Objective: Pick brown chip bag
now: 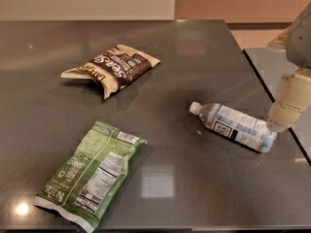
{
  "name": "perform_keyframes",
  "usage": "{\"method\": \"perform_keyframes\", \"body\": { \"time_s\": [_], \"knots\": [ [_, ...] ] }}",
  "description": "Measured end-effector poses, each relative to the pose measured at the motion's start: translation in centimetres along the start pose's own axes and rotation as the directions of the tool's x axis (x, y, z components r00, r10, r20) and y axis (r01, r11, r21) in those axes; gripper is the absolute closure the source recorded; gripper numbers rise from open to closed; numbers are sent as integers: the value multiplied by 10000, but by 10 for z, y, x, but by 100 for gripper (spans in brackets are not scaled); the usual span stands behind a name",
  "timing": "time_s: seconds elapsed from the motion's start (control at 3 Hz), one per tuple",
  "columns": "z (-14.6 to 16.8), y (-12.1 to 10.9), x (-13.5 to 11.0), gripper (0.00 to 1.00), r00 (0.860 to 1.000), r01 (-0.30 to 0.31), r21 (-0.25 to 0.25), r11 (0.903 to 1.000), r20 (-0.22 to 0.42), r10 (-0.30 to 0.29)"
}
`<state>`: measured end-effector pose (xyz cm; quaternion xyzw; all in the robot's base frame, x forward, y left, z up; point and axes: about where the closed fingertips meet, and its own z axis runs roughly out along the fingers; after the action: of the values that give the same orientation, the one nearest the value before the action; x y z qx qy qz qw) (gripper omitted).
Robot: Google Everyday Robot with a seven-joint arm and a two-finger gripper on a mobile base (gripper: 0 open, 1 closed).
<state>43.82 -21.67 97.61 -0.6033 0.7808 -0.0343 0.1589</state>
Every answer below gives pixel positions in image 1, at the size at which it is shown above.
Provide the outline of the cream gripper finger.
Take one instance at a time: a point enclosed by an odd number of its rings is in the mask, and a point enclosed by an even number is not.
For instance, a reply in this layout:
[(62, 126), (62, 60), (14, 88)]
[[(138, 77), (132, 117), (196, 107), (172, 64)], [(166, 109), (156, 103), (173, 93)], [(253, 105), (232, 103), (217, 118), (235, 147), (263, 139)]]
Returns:
[(291, 75), (283, 75), (268, 113), (268, 129), (278, 133), (285, 131), (310, 105), (311, 70), (300, 67)]

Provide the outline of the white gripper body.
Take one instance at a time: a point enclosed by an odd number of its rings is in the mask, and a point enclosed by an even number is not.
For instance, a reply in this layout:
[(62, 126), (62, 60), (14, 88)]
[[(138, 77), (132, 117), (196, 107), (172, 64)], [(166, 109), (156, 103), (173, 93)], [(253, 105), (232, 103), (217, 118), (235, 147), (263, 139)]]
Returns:
[(286, 49), (287, 39), (290, 33), (290, 27), (287, 27), (273, 38), (268, 44), (267, 48), (273, 51), (284, 51)]

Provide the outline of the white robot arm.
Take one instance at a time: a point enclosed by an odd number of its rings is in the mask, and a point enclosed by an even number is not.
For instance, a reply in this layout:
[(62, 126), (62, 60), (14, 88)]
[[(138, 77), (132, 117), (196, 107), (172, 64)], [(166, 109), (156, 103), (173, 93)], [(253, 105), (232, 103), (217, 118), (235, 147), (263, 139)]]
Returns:
[(285, 50), (287, 60), (297, 69), (278, 83), (267, 120), (267, 127), (274, 132), (291, 127), (311, 105), (311, 3), (288, 30)]

